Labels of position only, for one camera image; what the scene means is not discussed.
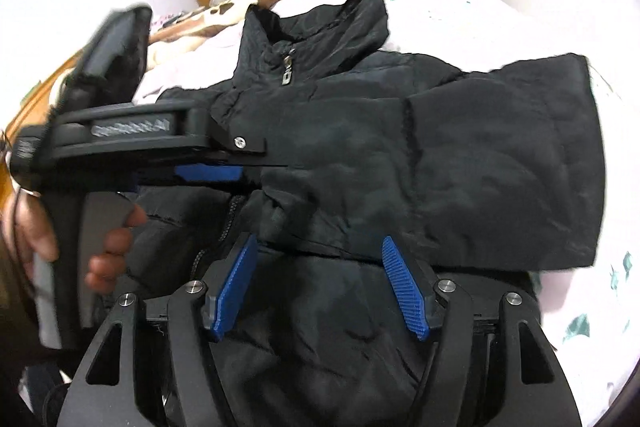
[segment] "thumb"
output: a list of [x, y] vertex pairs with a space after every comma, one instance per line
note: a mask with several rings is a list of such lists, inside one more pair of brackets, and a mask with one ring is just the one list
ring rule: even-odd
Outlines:
[[56, 234], [44, 205], [36, 196], [26, 192], [20, 196], [16, 221], [22, 237], [36, 254], [49, 262], [58, 258]]

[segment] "white bed sheet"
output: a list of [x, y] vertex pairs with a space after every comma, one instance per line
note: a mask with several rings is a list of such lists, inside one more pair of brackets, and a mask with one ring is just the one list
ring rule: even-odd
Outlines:
[[[346, 0], [283, 0], [289, 17]], [[490, 71], [516, 60], [580, 53], [567, 40], [500, 0], [385, 0], [385, 50], [438, 57], [465, 71]], [[155, 102], [169, 87], [207, 87], [231, 78], [242, 25], [145, 75], [134, 101]], [[640, 358], [640, 115], [591, 68], [607, 162], [606, 211], [593, 267], [540, 276], [542, 326], [574, 392], [583, 425], [601, 418]]]

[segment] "black puffer jacket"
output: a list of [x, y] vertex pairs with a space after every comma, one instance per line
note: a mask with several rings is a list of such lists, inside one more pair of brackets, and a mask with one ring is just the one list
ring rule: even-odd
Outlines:
[[[261, 190], [242, 196], [145, 189], [152, 219], [117, 290], [170, 293], [239, 230], [258, 233], [236, 327], [211, 345], [240, 425], [402, 425], [428, 350], [402, 320], [383, 235], [440, 266], [593, 262], [604, 158], [585, 59], [463, 73], [377, 51], [387, 35], [382, 0], [282, 20], [252, 8], [233, 79], [165, 95], [202, 100], [234, 135], [260, 132], [296, 166], [264, 168]], [[501, 277], [530, 291], [526, 277]]]

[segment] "jacket sleeve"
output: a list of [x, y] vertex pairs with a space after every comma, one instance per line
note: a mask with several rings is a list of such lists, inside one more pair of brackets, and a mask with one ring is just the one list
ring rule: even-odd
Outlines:
[[0, 371], [16, 386], [26, 365], [49, 358], [40, 344], [34, 302], [14, 277], [15, 267], [0, 234]]

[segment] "jacket zipper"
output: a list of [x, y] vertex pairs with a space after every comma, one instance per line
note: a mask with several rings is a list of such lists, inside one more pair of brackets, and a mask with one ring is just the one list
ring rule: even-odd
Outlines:
[[[216, 243], [217, 247], [219, 245], [222, 245], [222, 243], [224, 243], [226, 236], [229, 234], [229, 230], [231, 230], [231, 225], [233, 224], [234, 219], [236, 218], [236, 209], [238, 208], [238, 205], [240, 204], [242, 199], [243, 199], [242, 196], [231, 197], [231, 201], [229, 203], [229, 211], [226, 214], [225, 226], [223, 227], [222, 233], [220, 234], [220, 237], [218, 238], [218, 241]], [[194, 259], [193, 264], [191, 265], [191, 274], [190, 274], [191, 280], [193, 280], [196, 277], [196, 273], [198, 272], [200, 261], [202, 261], [202, 258], [204, 257], [204, 254], [207, 252], [207, 250], [209, 250], [209, 248], [203, 248], [202, 250], [200, 250], [196, 258]]]
[[284, 57], [284, 74], [282, 75], [282, 85], [287, 86], [287, 84], [291, 83], [291, 75], [293, 73], [291, 69], [291, 65], [293, 63], [293, 55], [295, 54], [296, 49], [292, 48], [289, 50], [289, 54]]

